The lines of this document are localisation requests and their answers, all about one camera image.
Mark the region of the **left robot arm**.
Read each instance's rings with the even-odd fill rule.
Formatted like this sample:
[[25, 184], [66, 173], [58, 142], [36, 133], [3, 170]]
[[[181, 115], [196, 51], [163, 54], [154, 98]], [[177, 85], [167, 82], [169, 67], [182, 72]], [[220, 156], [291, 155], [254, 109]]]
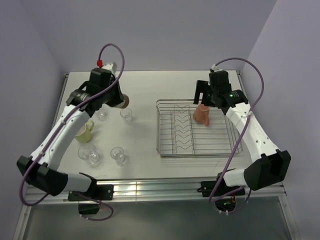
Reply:
[[98, 188], [94, 177], [59, 172], [58, 168], [78, 131], [103, 104], [124, 107], [128, 98], [116, 82], [116, 70], [114, 62], [92, 69], [89, 80], [69, 95], [61, 117], [41, 145], [29, 157], [21, 156], [17, 160], [24, 182], [52, 196], [72, 191], [79, 192], [86, 200], [96, 197]]

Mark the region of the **green mug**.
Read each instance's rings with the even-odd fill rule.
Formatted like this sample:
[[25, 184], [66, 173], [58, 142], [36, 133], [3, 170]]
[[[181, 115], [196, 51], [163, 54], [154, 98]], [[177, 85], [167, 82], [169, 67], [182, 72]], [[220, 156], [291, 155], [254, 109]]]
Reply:
[[92, 130], [94, 127], [95, 123], [92, 120], [89, 120], [80, 128], [74, 138], [81, 144], [90, 142], [92, 139]]

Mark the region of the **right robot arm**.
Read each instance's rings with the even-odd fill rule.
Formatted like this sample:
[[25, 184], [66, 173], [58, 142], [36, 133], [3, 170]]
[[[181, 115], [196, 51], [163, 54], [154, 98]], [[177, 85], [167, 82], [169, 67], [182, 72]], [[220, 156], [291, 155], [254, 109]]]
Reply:
[[220, 194], [227, 195], [237, 186], [257, 191], [285, 179], [291, 155], [268, 137], [243, 91], [232, 89], [227, 71], [212, 71], [208, 81], [198, 80], [193, 102], [220, 109], [239, 132], [251, 157], [248, 167], [220, 174], [222, 179], [216, 183]]

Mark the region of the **orange floral mug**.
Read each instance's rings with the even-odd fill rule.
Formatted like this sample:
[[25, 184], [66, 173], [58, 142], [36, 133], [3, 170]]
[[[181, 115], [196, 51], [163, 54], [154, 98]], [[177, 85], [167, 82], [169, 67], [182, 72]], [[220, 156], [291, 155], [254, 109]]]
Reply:
[[206, 127], [210, 125], [209, 118], [210, 108], [204, 104], [199, 104], [193, 112], [193, 119], [196, 123]]

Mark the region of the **steel cup brown band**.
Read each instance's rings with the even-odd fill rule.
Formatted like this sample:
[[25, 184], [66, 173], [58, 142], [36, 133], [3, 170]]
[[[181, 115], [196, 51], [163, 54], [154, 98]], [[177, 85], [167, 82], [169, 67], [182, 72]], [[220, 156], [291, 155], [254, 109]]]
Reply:
[[128, 107], [129, 103], [130, 103], [130, 99], [126, 94], [123, 94], [124, 100], [117, 105], [118, 109], [125, 109]]

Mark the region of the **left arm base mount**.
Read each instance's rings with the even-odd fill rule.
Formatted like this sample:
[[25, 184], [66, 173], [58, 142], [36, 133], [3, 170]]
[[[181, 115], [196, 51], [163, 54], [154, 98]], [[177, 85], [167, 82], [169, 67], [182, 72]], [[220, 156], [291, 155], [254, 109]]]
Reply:
[[[98, 184], [93, 188], [93, 190], [87, 192], [81, 192], [81, 195], [99, 201], [111, 201], [114, 194], [113, 184]], [[70, 202], [85, 201], [86, 199], [81, 197], [78, 192], [70, 192], [68, 194], [67, 200]]]

